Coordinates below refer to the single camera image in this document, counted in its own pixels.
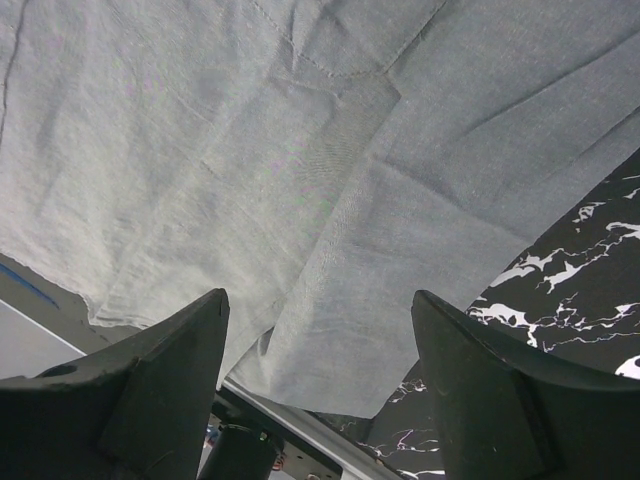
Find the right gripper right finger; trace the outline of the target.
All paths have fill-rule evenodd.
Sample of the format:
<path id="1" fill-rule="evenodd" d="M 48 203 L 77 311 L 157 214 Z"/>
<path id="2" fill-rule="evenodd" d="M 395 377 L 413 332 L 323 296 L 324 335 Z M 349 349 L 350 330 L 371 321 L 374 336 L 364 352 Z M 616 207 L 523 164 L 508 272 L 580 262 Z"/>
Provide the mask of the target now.
<path id="1" fill-rule="evenodd" d="M 411 315 L 447 478 L 638 478 L 637 380 L 546 354 L 425 290 Z"/>

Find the grey button shirt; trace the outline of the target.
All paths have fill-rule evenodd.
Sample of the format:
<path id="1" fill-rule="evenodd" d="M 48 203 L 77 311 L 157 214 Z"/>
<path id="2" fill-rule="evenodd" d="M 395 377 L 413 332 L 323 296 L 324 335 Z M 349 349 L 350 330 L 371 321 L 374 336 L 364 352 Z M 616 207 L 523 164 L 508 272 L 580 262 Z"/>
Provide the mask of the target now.
<path id="1" fill-rule="evenodd" d="M 221 371 L 375 415 L 410 307 L 465 308 L 639 145 L 635 1 L 5 1 L 1 251 Z"/>

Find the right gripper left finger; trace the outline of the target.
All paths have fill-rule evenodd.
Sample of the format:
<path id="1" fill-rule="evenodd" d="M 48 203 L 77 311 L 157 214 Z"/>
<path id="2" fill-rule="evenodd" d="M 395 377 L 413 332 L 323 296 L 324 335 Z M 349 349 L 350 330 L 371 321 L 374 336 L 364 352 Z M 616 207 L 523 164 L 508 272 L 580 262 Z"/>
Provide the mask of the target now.
<path id="1" fill-rule="evenodd" d="M 195 478 L 228 319 L 214 289 L 98 352 L 2 380 L 2 478 Z"/>

